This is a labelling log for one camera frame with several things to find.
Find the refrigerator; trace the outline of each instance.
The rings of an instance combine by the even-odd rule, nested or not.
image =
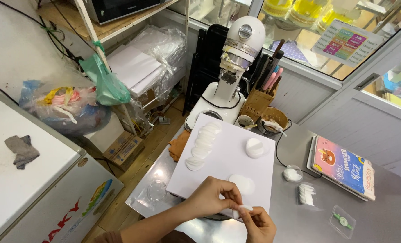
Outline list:
[[[5,139],[30,135],[24,170]],[[80,243],[123,184],[84,149],[0,95],[0,242]]]

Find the plastic bag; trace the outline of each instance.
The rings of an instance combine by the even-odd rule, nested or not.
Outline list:
[[[187,52],[185,35],[176,27],[165,26],[159,28],[153,25],[146,26],[127,46],[135,47],[143,53],[152,56],[162,63],[160,67],[163,74],[157,75],[157,79],[142,89],[135,85],[130,92],[138,102],[144,102],[142,96],[146,91],[152,89],[158,101],[165,101],[173,86],[179,81],[175,80],[175,74],[184,69],[185,54]]]
[[[50,90],[54,85],[40,80],[24,81],[19,106],[63,135],[85,135],[109,123],[110,108],[96,102],[95,87],[65,86]]]
[[[97,53],[85,61],[79,60],[85,73],[97,87],[97,101],[105,106],[130,102],[130,92],[114,73],[107,70]]]

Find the white cake board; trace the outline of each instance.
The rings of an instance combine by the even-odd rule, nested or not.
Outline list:
[[[194,147],[199,130],[209,122],[219,122],[223,130],[217,135],[212,152],[205,158],[204,167],[198,171],[191,171],[186,167],[185,160],[192,157],[191,149]],[[252,137],[270,147],[267,155],[258,159],[247,156],[245,145],[247,140]],[[269,212],[274,152],[274,140],[200,113],[166,191],[182,198],[188,198],[208,176],[227,180],[230,175],[238,174],[251,178],[256,186],[252,195],[242,196],[242,202],[245,205],[261,206]],[[230,209],[221,213],[232,217]]]

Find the white stand mixer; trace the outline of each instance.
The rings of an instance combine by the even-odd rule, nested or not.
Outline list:
[[[208,111],[218,113],[225,122],[236,121],[245,102],[239,92],[239,81],[262,50],[264,41],[265,28],[255,17],[241,17],[230,26],[221,56],[220,80],[209,84],[203,92],[185,120],[186,130],[193,129],[199,113]]]

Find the wooden shelf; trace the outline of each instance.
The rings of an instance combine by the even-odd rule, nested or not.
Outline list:
[[[146,9],[144,11],[129,15],[127,17],[116,19],[109,23],[100,25],[94,20],[91,19],[92,25],[94,26],[94,30],[98,36],[98,39],[103,43],[112,37],[122,33],[123,31],[129,29],[130,27],[138,24],[139,22],[149,18],[150,16],[160,12],[161,10],[167,8],[168,6],[176,3],[178,0],[171,0],[167,3],[163,3],[157,5],[155,7]],[[79,33],[80,36],[86,41],[90,41],[91,38],[88,34],[88,30],[80,16],[79,10],[76,6],[64,2],[64,1],[55,1],[59,10],[64,14],[65,18],[70,22],[70,24],[74,27],[74,29]],[[57,11],[55,6],[52,3],[47,3],[41,6],[40,9],[37,10],[37,14],[41,15],[43,19],[48,21],[52,21],[58,26],[63,26],[64,29],[74,33],[71,27],[68,25],[67,21],[61,16],[61,14]]]

